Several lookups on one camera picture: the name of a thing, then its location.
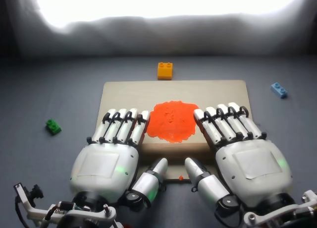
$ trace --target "robotic arm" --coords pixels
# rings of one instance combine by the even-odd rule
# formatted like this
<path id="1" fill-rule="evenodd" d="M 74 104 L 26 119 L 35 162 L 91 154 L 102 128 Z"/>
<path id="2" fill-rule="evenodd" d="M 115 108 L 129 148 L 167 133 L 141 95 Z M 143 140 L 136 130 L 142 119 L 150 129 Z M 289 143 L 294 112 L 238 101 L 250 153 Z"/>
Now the robotic arm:
<path id="1" fill-rule="evenodd" d="M 159 159 L 136 181 L 138 150 L 150 120 L 150 113 L 138 114 L 110 109 L 95 134 L 87 138 L 88 145 L 79 153 L 71 172 L 72 202 L 53 204 L 48 210 L 35 208 L 34 199 L 43 198 L 36 185 L 29 192 L 21 183 L 14 186 L 17 193 L 15 207 L 25 227 L 18 203 L 27 211 L 27 218 L 36 226 L 46 228 L 97 228 L 100 221 L 111 222 L 112 228 L 122 228 L 115 221 L 113 206 L 128 206 L 133 211 L 149 208 L 167 171 L 167 159 Z"/>
<path id="2" fill-rule="evenodd" d="M 196 109 L 194 118 L 215 152 L 219 178 L 192 158 L 185 160 L 185 168 L 192 192 L 199 193 L 219 222 L 232 227 L 224 218 L 236 212 L 238 224 L 243 221 L 247 227 L 308 227 L 315 222 L 317 195 L 309 190 L 304 204 L 295 204 L 288 193 L 292 175 L 284 156 L 245 107 L 229 103 L 205 112 Z"/>

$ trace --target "cutting board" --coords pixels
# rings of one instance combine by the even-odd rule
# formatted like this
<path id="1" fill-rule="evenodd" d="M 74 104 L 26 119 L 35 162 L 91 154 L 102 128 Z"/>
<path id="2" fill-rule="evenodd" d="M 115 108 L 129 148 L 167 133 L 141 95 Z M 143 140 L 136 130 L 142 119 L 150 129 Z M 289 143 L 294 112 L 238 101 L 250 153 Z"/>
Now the cutting board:
<path id="1" fill-rule="evenodd" d="M 246 83 L 241 80 L 107 82 L 104 85 L 96 127 L 111 108 L 152 111 L 156 104 L 169 101 L 196 104 L 202 110 L 206 107 L 215 108 L 218 104 L 236 102 L 245 106 L 252 118 Z M 146 134 L 140 157 L 142 164 L 147 166 L 157 158 L 166 157 L 169 162 L 167 179 L 178 179 L 180 175 L 185 180 L 188 179 L 183 166 L 186 157 L 200 159 L 214 170 L 213 154 L 197 126 L 195 134 L 182 143 L 169 143 Z"/>

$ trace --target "gray table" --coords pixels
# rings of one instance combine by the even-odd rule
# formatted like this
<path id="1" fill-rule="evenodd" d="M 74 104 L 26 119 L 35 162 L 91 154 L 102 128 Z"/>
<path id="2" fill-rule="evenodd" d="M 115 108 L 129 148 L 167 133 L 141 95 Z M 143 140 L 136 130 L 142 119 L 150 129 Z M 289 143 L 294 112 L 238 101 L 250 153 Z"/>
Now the gray table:
<path id="1" fill-rule="evenodd" d="M 123 57 L 0 62 L 0 227 L 22 227 L 14 210 L 13 185 L 38 184 L 38 208 L 70 201 L 69 175 L 86 137 L 94 133 L 106 81 L 156 80 L 157 63 L 174 63 L 173 80 L 242 79 L 254 121 L 286 157 L 296 202 L 317 190 L 317 58 Z M 289 91 L 279 99 L 269 87 Z M 50 136 L 54 118 L 63 131 Z M 118 221 L 133 228 L 221 227 L 190 184 L 169 184 L 150 210 L 118 209 Z"/>

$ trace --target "green lego brick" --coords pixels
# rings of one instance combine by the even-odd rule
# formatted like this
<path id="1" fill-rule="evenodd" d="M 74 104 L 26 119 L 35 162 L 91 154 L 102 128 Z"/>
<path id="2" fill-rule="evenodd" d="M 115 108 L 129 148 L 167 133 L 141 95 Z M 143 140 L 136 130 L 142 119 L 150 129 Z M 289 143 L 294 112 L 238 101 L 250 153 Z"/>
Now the green lego brick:
<path id="1" fill-rule="evenodd" d="M 50 119 L 46 122 L 46 129 L 52 134 L 56 135 L 57 133 L 61 132 L 61 128 L 59 125 L 53 120 Z"/>

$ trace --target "small orange piece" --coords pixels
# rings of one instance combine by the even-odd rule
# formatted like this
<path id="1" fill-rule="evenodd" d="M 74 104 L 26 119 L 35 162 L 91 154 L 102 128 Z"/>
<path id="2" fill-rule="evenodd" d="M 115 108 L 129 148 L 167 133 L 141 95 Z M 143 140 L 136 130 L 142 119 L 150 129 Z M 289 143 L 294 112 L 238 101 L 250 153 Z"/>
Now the small orange piece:
<path id="1" fill-rule="evenodd" d="M 158 63 L 158 79 L 171 80 L 173 73 L 173 63 Z"/>
<path id="2" fill-rule="evenodd" d="M 197 108 L 195 104 L 182 101 L 157 104 L 151 112 L 148 135 L 158 136 L 171 143 L 187 140 L 195 134 L 196 123 L 193 115 Z"/>

